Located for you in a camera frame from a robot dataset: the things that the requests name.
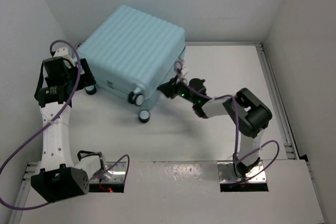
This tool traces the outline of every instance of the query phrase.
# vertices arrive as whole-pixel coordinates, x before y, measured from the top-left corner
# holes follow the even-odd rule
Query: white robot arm
[[[81,59],[82,73],[77,90],[96,82],[86,63]],[[43,85],[43,67],[48,76]],[[32,176],[31,186],[47,202],[85,195],[89,192],[89,180],[94,173],[104,169],[101,153],[86,152],[75,166],[69,147],[69,117],[72,104],[52,121],[66,104],[74,88],[78,68],[69,56],[67,48],[56,51],[54,57],[43,61],[35,98],[39,103],[43,124],[51,123],[43,132],[43,153],[40,172]]]
[[[210,98],[206,94],[205,80],[194,78],[189,83],[181,78],[182,73],[158,87],[167,98],[180,96],[193,104],[195,114],[207,119],[229,115],[241,132],[239,151],[234,152],[234,163],[245,177],[260,161],[259,148],[264,129],[272,118],[271,111],[248,89],[234,95]]]

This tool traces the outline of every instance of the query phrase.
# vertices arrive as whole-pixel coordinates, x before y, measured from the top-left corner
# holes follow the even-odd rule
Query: white platform
[[[206,79],[209,95],[233,94],[249,88],[274,117],[262,142],[285,141],[255,46],[187,46],[185,62],[193,77]],[[191,103],[182,98],[161,98],[147,124],[138,121],[137,109],[99,89],[89,96],[76,93],[70,116],[73,160],[79,150],[102,151],[107,160],[129,154],[133,161],[228,160],[234,151],[235,126],[228,116],[199,119]],[[281,144],[279,159],[287,159]],[[261,152],[272,159],[275,146]]]
[[[24,211],[20,224],[324,223],[304,161],[276,161],[266,176],[268,192],[221,193],[216,162],[131,162],[123,194],[89,193]],[[44,202],[30,190],[26,206]]]

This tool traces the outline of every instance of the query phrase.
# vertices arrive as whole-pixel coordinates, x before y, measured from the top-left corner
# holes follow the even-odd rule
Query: metal mounting plate
[[[237,178],[234,173],[234,164],[231,161],[228,162],[217,162],[218,164],[218,174],[219,174],[219,183],[220,184],[232,184],[235,182],[239,182],[241,179]],[[254,167],[249,173],[246,174],[246,177],[252,177],[256,175],[258,172],[264,169],[264,164],[262,162],[259,163],[258,166]],[[266,184],[267,178],[266,173],[262,172],[255,178],[252,178],[247,184]]]
[[[114,162],[107,162],[107,167],[113,164]],[[107,172],[107,176],[110,179],[103,180],[102,184],[115,184],[115,185],[123,184],[123,181],[125,179],[126,168],[127,168],[126,164],[127,164],[126,162],[117,163],[114,168],[112,168],[111,170]],[[98,183],[99,183],[98,178],[90,180],[90,184],[98,184]]]

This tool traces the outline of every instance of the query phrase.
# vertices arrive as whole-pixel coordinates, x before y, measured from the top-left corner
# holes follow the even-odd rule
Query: black wheel
[[[136,94],[135,98],[134,98],[135,106],[140,107],[143,104],[144,100],[145,100],[145,96],[143,94],[141,94],[141,93]]]
[[[96,88],[95,85],[93,85],[93,88],[91,86],[88,86],[88,87],[85,88],[86,94],[89,94],[89,95],[95,94],[96,91],[97,91],[97,88]]]
[[[148,122],[150,117],[151,113],[148,110],[142,110],[139,112],[139,121],[142,123]]]

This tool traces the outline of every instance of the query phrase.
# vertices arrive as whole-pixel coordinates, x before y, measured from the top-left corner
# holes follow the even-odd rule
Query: suitcase
[[[160,97],[156,88],[175,76],[174,64],[184,57],[184,35],[179,26],[123,5],[78,52],[97,86],[140,107],[139,120],[145,123]]]

